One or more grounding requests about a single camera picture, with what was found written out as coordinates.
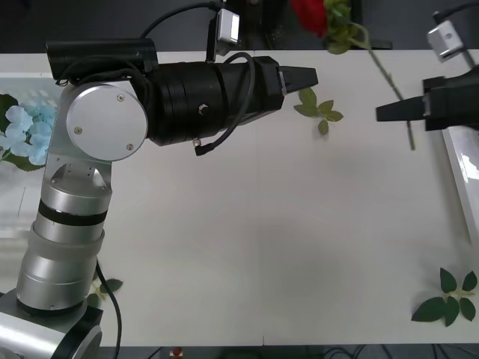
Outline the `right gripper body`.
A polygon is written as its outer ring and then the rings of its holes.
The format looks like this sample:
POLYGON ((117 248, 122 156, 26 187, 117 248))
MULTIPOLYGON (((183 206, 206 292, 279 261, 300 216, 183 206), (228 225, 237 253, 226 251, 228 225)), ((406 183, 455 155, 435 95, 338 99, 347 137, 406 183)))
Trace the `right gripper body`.
POLYGON ((478 66, 460 76, 423 80, 427 131, 467 126, 478 130, 478 66))

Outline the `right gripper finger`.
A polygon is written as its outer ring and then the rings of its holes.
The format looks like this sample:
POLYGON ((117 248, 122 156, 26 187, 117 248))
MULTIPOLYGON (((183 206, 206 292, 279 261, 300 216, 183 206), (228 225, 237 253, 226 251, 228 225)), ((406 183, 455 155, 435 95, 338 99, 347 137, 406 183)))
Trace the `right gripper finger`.
POLYGON ((426 117, 427 96, 417 96, 400 100, 376 108, 377 122, 409 122, 423 120, 426 117))

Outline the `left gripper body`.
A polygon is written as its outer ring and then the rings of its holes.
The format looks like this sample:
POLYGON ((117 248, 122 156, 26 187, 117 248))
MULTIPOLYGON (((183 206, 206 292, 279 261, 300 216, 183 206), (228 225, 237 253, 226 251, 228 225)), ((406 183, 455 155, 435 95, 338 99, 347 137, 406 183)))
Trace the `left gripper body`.
MULTIPOLYGON (((269 56, 253 57, 255 83, 250 103, 239 125, 246 125, 281 109, 284 95, 278 75, 279 64, 269 56)), ((227 129, 246 100, 249 88, 249 65, 221 64, 222 90, 225 92, 225 121, 227 129)))

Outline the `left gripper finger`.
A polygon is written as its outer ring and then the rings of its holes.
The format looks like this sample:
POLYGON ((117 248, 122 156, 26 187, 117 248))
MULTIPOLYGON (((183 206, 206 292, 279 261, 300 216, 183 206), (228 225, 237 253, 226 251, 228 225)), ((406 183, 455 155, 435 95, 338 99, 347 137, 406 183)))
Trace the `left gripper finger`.
POLYGON ((318 84, 317 72, 307 67, 279 67, 279 78, 284 95, 312 88, 318 84))

